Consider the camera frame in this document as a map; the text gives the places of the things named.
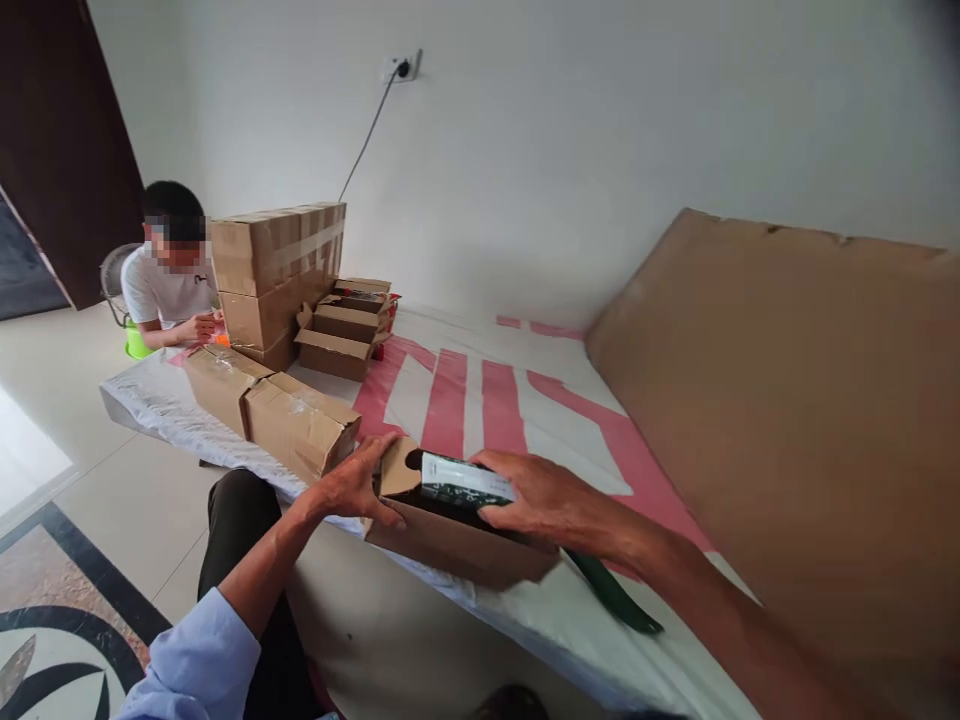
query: power cord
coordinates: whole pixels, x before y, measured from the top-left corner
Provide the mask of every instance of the power cord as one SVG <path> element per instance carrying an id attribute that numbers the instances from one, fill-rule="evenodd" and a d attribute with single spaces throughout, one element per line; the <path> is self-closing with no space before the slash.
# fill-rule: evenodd
<path id="1" fill-rule="evenodd" d="M 369 132 L 367 132 L 367 139 L 363 141 L 363 147 L 360 148 L 360 154 L 357 155 L 357 161 L 350 169 L 350 174 L 347 175 L 347 181 L 343 184 L 343 190 L 340 191 L 340 197 L 337 198 L 337 202 L 343 200 L 343 194 L 347 191 L 347 185 L 350 184 L 350 179 L 353 177 L 353 173 L 356 171 L 357 165 L 360 164 L 360 158 L 363 157 L 363 153 L 367 150 L 367 145 L 370 143 L 370 137 L 373 135 L 373 129 L 377 126 L 377 120 L 380 119 L 380 111 L 383 110 L 383 104 L 387 101 L 387 95 L 390 94 L 390 88 L 393 87 L 393 81 L 398 77 L 406 77 L 407 73 L 409 72 L 410 63 L 404 60 L 393 69 L 392 73 L 390 73 L 390 81 L 387 83 L 387 89 L 383 91 L 383 97 L 380 98 L 380 106 L 377 108 L 377 114 L 373 116 L 373 123 L 370 125 Z"/>

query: floor pattern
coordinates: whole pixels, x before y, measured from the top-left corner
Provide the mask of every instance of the floor pattern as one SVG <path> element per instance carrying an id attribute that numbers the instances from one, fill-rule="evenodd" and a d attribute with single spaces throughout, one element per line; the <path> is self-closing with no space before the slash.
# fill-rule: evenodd
<path id="1" fill-rule="evenodd" d="M 113 716 L 170 623 L 53 503 L 0 538 L 0 719 Z"/>

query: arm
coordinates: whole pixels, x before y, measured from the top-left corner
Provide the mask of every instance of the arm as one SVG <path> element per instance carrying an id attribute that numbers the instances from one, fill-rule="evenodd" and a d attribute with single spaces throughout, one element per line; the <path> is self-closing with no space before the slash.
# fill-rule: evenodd
<path id="1" fill-rule="evenodd" d="M 403 518 L 381 504 L 372 473 L 394 435 L 367 438 L 311 486 L 253 546 L 219 588 L 150 646 L 146 678 L 118 720 L 223 720 L 243 715 L 260 657 L 259 637 L 311 533 L 327 515 L 363 515 L 388 526 Z"/>
<path id="2" fill-rule="evenodd" d="M 137 323 L 143 343 L 151 350 L 197 340 L 206 342 L 214 332 L 214 314 L 202 313 L 164 330 L 159 320 Z"/>
<path id="3" fill-rule="evenodd" d="M 373 493 L 373 470 L 395 434 L 364 439 L 360 448 L 312 485 L 220 583 L 220 593 L 260 637 L 307 540 L 328 515 L 371 517 L 387 527 L 403 518 Z"/>
<path id="4" fill-rule="evenodd" d="M 768 720 L 898 717 L 863 694 L 727 580 L 686 538 L 549 460 L 485 450 L 517 502 L 481 517 L 624 565 L 666 601 Z"/>

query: pink stripe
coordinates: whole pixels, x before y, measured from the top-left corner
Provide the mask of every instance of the pink stripe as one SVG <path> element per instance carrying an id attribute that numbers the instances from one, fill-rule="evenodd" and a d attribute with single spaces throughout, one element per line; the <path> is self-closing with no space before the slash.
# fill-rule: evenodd
<path id="1" fill-rule="evenodd" d="M 579 330 L 562 328 L 557 325 L 547 325 L 546 323 L 537 323 L 530 321 L 530 330 L 537 335 L 548 335 L 550 337 L 565 337 L 571 340 L 583 340 L 583 333 Z"/>
<path id="2" fill-rule="evenodd" d="M 556 378 L 532 370 L 527 378 L 546 397 L 597 424 L 624 481 L 633 489 L 633 495 L 617 496 L 621 503 L 684 535 L 704 552 L 713 550 L 630 418 L 577 395 Z"/>
<path id="3" fill-rule="evenodd" d="M 483 361 L 483 446 L 507 452 L 527 452 L 527 435 L 520 417 L 513 368 L 492 360 Z"/>
<path id="4" fill-rule="evenodd" d="M 422 345 L 396 335 L 384 343 L 383 360 L 370 364 L 370 372 L 367 373 L 357 399 L 353 403 L 353 409 L 363 416 L 357 433 L 358 441 L 363 440 L 367 435 L 384 435 L 388 432 L 408 434 L 402 427 L 384 420 L 390 394 L 397 384 L 400 368 L 403 367 L 403 360 L 407 355 L 433 372 L 437 358 Z"/>
<path id="5" fill-rule="evenodd" d="M 194 351 L 196 351 L 197 348 L 202 348 L 204 345 L 206 345 L 206 343 L 194 343 L 193 345 L 188 347 L 186 350 L 181 350 L 172 358 L 169 358 L 167 362 L 173 365 L 174 367 L 183 367 L 183 363 L 186 362 L 187 358 L 193 355 Z"/>
<path id="6" fill-rule="evenodd" d="M 441 350 L 433 375 L 427 420 L 423 424 L 424 450 L 463 457 L 463 418 L 467 404 L 467 356 Z"/>

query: dark trousers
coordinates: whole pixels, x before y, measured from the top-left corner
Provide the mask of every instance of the dark trousers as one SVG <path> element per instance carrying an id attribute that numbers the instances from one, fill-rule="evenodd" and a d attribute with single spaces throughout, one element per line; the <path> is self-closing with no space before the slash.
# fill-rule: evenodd
<path id="1" fill-rule="evenodd" d="M 266 482 L 249 470 L 231 470 L 210 489 L 207 518 L 210 540 L 200 570 L 198 599 L 219 585 L 280 519 L 280 505 Z M 260 648 L 245 720 L 315 720 L 323 715 L 286 594 L 270 616 Z"/>

